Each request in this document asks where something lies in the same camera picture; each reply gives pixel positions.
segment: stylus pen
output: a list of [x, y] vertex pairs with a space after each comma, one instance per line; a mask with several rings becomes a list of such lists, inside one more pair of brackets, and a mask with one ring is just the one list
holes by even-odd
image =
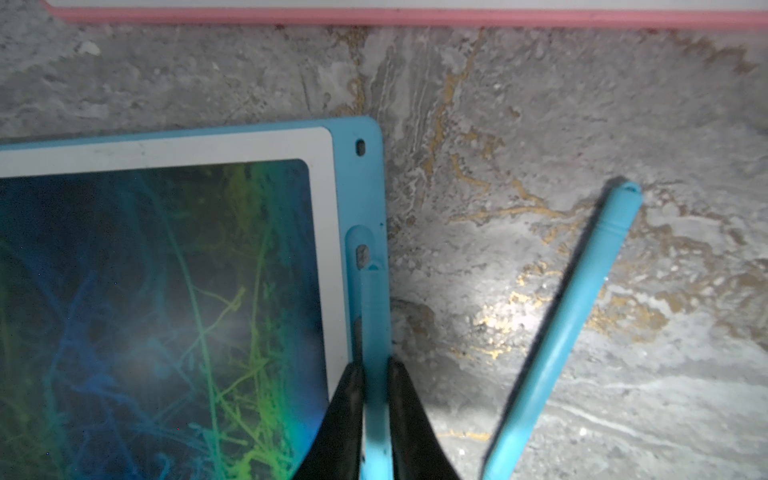
[[485, 463], [483, 480], [511, 477], [642, 203], [640, 186], [631, 182], [608, 194], [519, 394], [503, 420]]

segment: gray marble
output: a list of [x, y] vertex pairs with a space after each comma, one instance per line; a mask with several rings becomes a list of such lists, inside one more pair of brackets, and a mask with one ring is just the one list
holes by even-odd
[[374, 117], [396, 351], [467, 479], [601, 188], [641, 183], [515, 478], [768, 478], [768, 36], [82, 27], [32, 0], [0, 33], [6, 140]]

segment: stylus holder slot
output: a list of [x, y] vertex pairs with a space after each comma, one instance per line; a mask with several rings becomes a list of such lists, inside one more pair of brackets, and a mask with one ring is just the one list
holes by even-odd
[[[389, 323], [389, 277], [386, 252], [372, 232], [357, 225], [346, 235], [347, 281], [351, 350], [350, 358], [362, 358], [366, 371], [364, 413], [364, 461], [361, 478], [392, 478], [392, 442], [389, 437], [387, 365], [392, 354]], [[360, 324], [360, 342], [354, 344], [355, 324]]]

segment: pink frame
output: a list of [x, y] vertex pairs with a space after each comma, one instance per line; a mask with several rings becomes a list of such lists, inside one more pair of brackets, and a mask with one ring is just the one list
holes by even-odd
[[43, 4], [53, 15], [80, 23], [768, 29], [768, 11], [56, 8], [45, 0]]

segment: white tablet border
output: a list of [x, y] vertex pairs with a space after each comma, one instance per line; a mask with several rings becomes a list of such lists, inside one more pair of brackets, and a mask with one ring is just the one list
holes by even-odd
[[323, 127], [0, 150], [0, 177], [300, 159], [310, 171], [329, 399], [349, 362], [333, 138]]

